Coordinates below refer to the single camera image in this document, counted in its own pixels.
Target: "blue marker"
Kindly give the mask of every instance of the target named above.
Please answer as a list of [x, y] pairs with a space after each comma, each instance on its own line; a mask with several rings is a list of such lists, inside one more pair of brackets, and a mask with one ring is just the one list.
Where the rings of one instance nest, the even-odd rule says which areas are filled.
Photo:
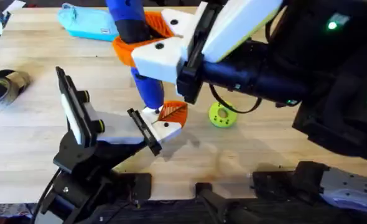
[[[125, 43], [143, 42], [151, 38], [142, 0], [106, 0], [106, 5], [120, 38]], [[145, 105], [152, 109], [162, 106], [164, 102], [162, 82], [141, 76], [136, 68], [131, 69], [131, 74]]]

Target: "wooden table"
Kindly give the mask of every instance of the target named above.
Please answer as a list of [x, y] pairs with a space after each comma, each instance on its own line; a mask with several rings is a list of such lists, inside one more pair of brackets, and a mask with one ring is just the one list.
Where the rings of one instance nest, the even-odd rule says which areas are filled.
[[[0, 38], [0, 70], [22, 70], [32, 77], [30, 88], [0, 110], [0, 203], [36, 202], [57, 169], [52, 159], [66, 120], [55, 66], [65, 69], [79, 89], [90, 92], [99, 111], [126, 114], [131, 107], [143, 108], [129, 68], [117, 59], [111, 43], [70, 37], [57, 22], [57, 11], [21, 9]], [[255, 37], [262, 40], [263, 30]], [[255, 100], [218, 91], [242, 110]], [[165, 92], [165, 99], [179, 99], [173, 85], [165, 84]], [[208, 120], [214, 102], [204, 85], [198, 103], [190, 106], [182, 134], [165, 144], [161, 155], [154, 157], [144, 149], [116, 169], [150, 172], [155, 200], [192, 198], [196, 182], [212, 182], [225, 197], [250, 197], [252, 171], [291, 170], [304, 160], [367, 175], [367, 161], [332, 154], [292, 129], [297, 108], [276, 109], [265, 101], [255, 112], [240, 115], [235, 126], [220, 129]]]

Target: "green ball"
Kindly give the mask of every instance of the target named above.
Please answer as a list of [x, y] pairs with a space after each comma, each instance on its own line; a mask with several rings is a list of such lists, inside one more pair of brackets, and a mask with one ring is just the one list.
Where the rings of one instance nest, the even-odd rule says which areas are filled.
[[236, 122], [238, 114], [225, 108], [219, 102], [216, 102], [211, 105], [208, 111], [208, 117], [215, 126], [219, 128], [229, 128]]

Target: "screw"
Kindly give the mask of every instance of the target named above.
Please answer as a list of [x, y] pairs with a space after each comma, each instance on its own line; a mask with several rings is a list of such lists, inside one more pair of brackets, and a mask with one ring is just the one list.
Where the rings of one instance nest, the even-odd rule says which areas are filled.
[[158, 43], [156, 44], [156, 49], [160, 50], [164, 47], [164, 44], [163, 43]]
[[173, 19], [170, 21], [171, 25], [177, 25], [178, 24], [178, 20]]

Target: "cable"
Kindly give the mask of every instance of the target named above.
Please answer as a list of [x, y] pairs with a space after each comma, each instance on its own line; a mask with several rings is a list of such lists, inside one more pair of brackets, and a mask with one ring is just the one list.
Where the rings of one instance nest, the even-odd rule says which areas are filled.
[[218, 95], [218, 93], [215, 91], [215, 88], [213, 85], [210, 84], [210, 90], [211, 93], [213, 94], [214, 98], [217, 100], [217, 102], [221, 103], [226, 109], [233, 111], [235, 113], [240, 113], [240, 114], [246, 114], [246, 113], [250, 113], [254, 110], [256, 110], [258, 108], [259, 105], [261, 105], [262, 99], [258, 98], [256, 103], [254, 104], [254, 106], [248, 110], [248, 111], [238, 111], [236, 109], [234, 109], [232, 106], [230, 106], [228, 103], [226, 103], [224, 100], [222, 100], [222, 98]]
[[108, 224], [123, 208], [127, 207], [129, 203], [126, 203], [125, 205], [121, 206], [117, 211], [108, 219], [108, 221], [105, 222], [105, 224]]
[[45, 187], [44, 191], [42, 192], [42, 195], [40, 197], [40, 200], [37, 202], [37, 205], [35, 206], [32, 219], [30, 220], [30, 224], [34, 224], [35, 219], [37, 218], [37, 214], [40, 211], [40, 206], [41, 206], [42, 201], [44, 200], [45, 196], [47, 195], [47, 193], [49, 191], [49, 188], [51, 188], [51, 185], [53, 184], [53, 182], [55, 181], [55, 179], [57, 178], [57, 176], [60, 174], [61, 171], [62, 171], [61, 168], [58, 168], [58, 170], [53, 175], [53, 177], [51, 178], [50, 182], [48, 183], [48, 185]]

